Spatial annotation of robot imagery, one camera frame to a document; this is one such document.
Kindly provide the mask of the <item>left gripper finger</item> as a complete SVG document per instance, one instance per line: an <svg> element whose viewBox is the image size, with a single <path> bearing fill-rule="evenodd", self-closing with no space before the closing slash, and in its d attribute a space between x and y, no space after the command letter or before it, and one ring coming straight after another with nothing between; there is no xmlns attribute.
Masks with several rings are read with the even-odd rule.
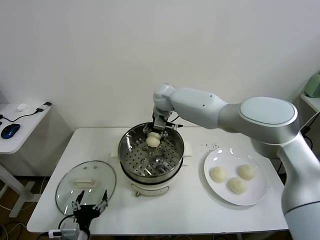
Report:
<svg viewBox="0 0 320 240"><path fill-rule="evenodd" d="M99 211L99 212L103 212L108 207L108 204L109 204L108 191L105 190L104 194L102 196L101 202L96 204L93 207L93 209L96 210L96 211Z"/></svg>
<svg viewBox="0 0 320 240"><path fill-rule="evenodd" d="M78 211L81 209L81 201L84 197L85 191L82 190L81 193L76 197L75 201L71 202L73 211Z"/></svg>

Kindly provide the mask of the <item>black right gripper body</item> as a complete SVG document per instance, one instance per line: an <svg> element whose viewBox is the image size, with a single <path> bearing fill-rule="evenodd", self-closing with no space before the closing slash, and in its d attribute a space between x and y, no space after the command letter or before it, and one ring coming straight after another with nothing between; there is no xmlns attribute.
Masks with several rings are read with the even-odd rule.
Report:
<svg viewBox="0 0 320 240"><path fill-rule="evenodd" d="M157 131L164 131L167 127L171 127L173 124L168 122L170 112L153 112L153 129Z"/></svg>

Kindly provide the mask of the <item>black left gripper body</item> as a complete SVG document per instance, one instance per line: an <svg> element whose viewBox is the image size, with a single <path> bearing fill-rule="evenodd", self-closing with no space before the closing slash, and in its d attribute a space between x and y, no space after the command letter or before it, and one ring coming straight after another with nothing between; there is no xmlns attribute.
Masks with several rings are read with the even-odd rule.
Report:
<svg viewBox="0 0 320 240"><path fill-rule="evenodd" d="M80 230L88 230L93 219L98 218L101 212L94 210L93 204L80 205L80 210L74 211L76 223Z"/></svg>

